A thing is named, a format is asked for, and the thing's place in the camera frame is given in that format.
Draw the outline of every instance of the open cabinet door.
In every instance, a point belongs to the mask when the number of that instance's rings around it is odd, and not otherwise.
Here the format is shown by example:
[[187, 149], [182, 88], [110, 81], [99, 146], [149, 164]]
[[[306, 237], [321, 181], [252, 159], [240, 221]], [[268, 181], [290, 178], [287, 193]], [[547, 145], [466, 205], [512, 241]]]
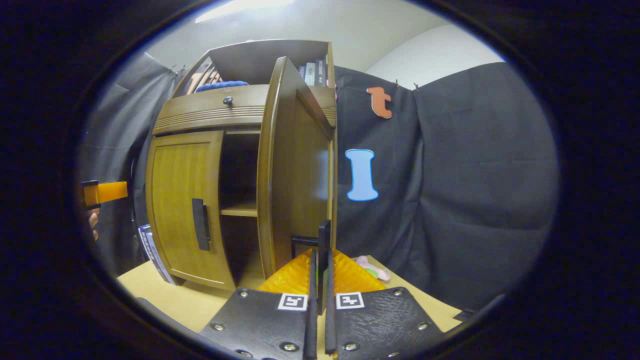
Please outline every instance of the open cabinet door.
[[158, 253], [170, 274], [234, 290], [218, 209], [223, 133], [154, 138], [147, 161], [147, 209]]
[[271, 75], [258, 150], [260, 254], [269, 277], [291, 260], [291, 236], [318, 236], [327, 219], [334, 129], [288, 58]]

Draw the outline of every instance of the black door handle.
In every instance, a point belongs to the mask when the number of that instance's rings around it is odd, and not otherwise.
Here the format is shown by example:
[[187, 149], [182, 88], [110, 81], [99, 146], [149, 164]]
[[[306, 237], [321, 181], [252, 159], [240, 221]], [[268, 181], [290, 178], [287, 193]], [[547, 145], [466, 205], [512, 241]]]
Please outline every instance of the black door handle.
[[202, 199], [191, 199], [193, 210], [193, 223], [196, 228], [196, 238], [200, 250], [209, 251], [209, 217], [207, 216], [207, 206]]

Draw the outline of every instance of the wooden table surface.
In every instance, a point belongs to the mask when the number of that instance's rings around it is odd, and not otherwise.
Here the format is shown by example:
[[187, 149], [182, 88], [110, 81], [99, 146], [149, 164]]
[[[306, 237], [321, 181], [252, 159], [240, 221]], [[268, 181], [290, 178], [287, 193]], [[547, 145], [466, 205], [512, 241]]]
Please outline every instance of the wooden table surface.
[[[371, 256], [368, 258], [370, 264], [384, 268]], [[460, 312], [459, 309], [429, 296], [390, 270], [389, 272], [391, 279], [382, 281], [382, 283], [387, 288], [404, 286], [409, 290], [441, 331], [448, 331], [460, 323], [459, 320], [453, 318]], [[170, 318], [196, 333], [208, 324], [209, 320], [222, 308], [222, 305], [233, 293], [191, 281], [185, 281], [182, 286], [171, 285], [162, 280], [151, 261], [122, 274], [118, 280], [131, 295], [147, 299]], [[262, 282], [261, 277], [243, 277], [238, 287], [255, 289]], [[318, 318], [317, 348], [318, 359], [332, 359], [324, 354], [324, 314]]]

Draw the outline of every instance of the orange object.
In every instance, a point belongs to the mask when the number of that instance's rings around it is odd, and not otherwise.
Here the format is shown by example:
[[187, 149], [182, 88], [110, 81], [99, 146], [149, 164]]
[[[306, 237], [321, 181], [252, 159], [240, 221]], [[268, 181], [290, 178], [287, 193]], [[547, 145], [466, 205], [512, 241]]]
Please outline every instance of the orange object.
[[127, 197], [127, 182], [99, 184], [97, 181], [84, 183], [84, 204], [87, 208], [97, 208], [103, 202]]
[[385, 89], [380, 86], [368, 88], [367, 92], [371, 94], [371, 109], [373, 112], [379, 117], [389, 119], [391, 110], [387, 109], [385, 101], [391, 101], [391, 96], [385, 94]]
[[[310, 261], [311, 250], [308, 250], [296, 256], [295, 259], [276, 271], [257, 290], [270, 293], [308, 295]], [[386, 289], [367, 270], [364, 270], [347, 255], [335, 249], [333, 249], [333, 266], [335, 276], [334, 295], [336, 293], [353, 293], [356, 291], [366, 293], [368, 291]]]

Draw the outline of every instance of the blue cloth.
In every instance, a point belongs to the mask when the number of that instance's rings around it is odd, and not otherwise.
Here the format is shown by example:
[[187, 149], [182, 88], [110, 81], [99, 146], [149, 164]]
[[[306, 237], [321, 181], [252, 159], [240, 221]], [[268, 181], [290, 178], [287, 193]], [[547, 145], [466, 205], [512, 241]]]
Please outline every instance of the blue cloth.
[[219, 88], [229, 88], [231, 86], [244, 86], [244, 85], [249, 85], [249, 84], [245, 83], [244, 81], [222, 81], [221, 83], [202, 85], [196, 89], [196, 92], [219, 89]]

